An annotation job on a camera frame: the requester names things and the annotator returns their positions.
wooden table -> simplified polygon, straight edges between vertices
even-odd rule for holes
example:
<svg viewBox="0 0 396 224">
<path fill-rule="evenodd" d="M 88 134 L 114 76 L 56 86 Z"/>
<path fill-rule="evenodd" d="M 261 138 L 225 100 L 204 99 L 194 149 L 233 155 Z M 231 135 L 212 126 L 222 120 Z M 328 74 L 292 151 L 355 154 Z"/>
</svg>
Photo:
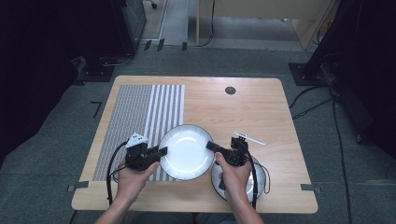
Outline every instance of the wooden table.
<svg viewBox="0 0 396 224">
<path fill-rule="evenodd" d="M 106 103 L 72 206 L 77 210 L 106 210 L 106 182 L 92 181 L 106 129 L 120 85 L 185 85 L 184 123 L 207 130 L 214 142 L 229 147 L 238 131 L 266 147 L 249 142 L 249 150 L 271 175 L 271 191 L 257 201 L 259 213 L 315 213 L 318 204 L 310 185 L 304 157 L 294 129 L 281 82 L 276 78 L 241 77 L 117 77 Z M 235 94 L 225 88 L 234 87 Z M 211 169 L 188 181 L 150 181 L 131 206 L 134 211 L 230 212 L 228 204 L 212 187 Z M 113 183 L 113 194 L 117 184 Z"/>
<path fill-rule="evenodd" d="M 332 10 L 335 0 L 216 0 L 215 3 L 216 17 L 291 19 L 303 49 L 307 49 Z M 197 45 L 200 45 L 200 19 L 212 15 L 212 4 L 213 0 L 197 0 Z"/>
</svg>

human hand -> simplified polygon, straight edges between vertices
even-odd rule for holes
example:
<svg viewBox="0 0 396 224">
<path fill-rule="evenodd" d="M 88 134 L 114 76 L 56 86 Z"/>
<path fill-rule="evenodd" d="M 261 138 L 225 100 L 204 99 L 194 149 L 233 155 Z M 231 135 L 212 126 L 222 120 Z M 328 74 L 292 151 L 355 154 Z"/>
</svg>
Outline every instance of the human hand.
<svg viewBox="0 0 396 224">
<path fill-rule="evenodd" d="M 230 205 L 235 203 L 248 203 L 246 186 L 251 172 L 249 161 L 243 166 L 231 166 L 227 163 L 221 153 L 216 153 L 216 161 L 221 167 L 222 173 L 219 178 L 223 179 L 226 186 L 224 195 Z"/>
<path fill-rule="evenodd" d="M 123 201 L 129 206 L 134 203 L 137 195 L 146 186 L 146 181 L 157 171 L 159 166 L 160 163 L 156 161 L 145 171 L 135 171 L 129 168 L 121 169 L 118 176 L 119 184 L 115 201 Z"/>
</svg>

human arm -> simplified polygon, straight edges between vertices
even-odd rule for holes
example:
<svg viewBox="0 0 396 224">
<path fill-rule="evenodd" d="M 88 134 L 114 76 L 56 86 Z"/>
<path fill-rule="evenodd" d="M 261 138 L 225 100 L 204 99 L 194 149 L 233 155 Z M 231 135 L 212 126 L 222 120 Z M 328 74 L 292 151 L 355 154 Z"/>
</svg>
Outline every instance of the human arm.
<svg viewBox="0 0 396 224">
<path fill-rule="evenodd" d="M 233 210 L 238 224 L 260 224 L 264 223 L 262 218 L 251 206 L 246 193 L 246 185 L 250 176 L 251 164 L 247 162 L 244 166 L 234 167 L 227 163 L 221 153 L 216 153 L 216 161 L 221 166 L 226 190 L 224 191 L 228 204 Z"/>
<path fill-rule="evenodd" d="M 118 176 L 117 195 L 95 223 L 120 223 L 128 208 L 136 201 L 137 195 L 146 186 L 146 181 L 156 172 L 159 165 L 158 162 L 154 162 L 147 170 L 140 172 L 129 168 L 121 169 Z"/>
</svg>

white plate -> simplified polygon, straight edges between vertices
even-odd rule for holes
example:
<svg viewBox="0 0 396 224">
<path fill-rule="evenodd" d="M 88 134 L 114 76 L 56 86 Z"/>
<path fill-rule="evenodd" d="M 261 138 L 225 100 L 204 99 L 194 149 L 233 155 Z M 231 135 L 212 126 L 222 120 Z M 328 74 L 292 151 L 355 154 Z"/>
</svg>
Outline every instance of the white plate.
<svg viewBox="0 0 396 224">
<path fill-rule="evenodd" d="M 179 180 L 194 179 L 210 168 L 215 154 L 206 148 L 213 141 L 204 129 L 191 124 L 177 126 L 163 137 L 160 148 L 168 147 L 161 167 Z"/>
<path fill-rule="evenodd" d="M 262 195 L 262 192 L 264 191 L 264 187 L 265 187 L 265 172 L 262 169 L 262 167 L 259 165 L 259 162 L 254 157 L 252 159 L 254 162 L 254 168 L 256 169 L 257 190 L 258 190 L 257 198 L 259 198 Z M 224 200 L 227 200 L 224 195 L 224 190 L 219 189 L 219 183 L 220 183 L 219 174 L 221 172 L 222 172 L 221 167 L 217 164 L 213 164 L 212 184 L 218 195 L 221 196 L 221 198 L 223 198 Z M 254 182 L 253 175 L 250 172 L 250 177 L 248 178 L 247 188 L 246 188 L 247 198 L 250 202 L 253 201 L 253 182 Z"/>
</svg>

striped mat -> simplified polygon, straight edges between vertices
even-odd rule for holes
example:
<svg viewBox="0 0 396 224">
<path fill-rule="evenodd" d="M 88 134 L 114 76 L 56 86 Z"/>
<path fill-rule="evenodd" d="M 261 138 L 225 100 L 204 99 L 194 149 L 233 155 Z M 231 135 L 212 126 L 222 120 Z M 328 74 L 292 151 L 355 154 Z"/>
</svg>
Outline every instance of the striped mat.
<svg viewBox="0 0 396 224">
<path fill-rule="evenodd" d="M 184 85 L 121 85 L 96 164 L 93 181 L 106 181 L 114 150 L 136 132 L 148 138 L 148 147 L 158 146 L 163 136 L 183 123 Z M 112 171 L 124 159 L 125 147 L 117 154 Z M 149 181 L 175 181 L 160 166 Z"/>
</svg>

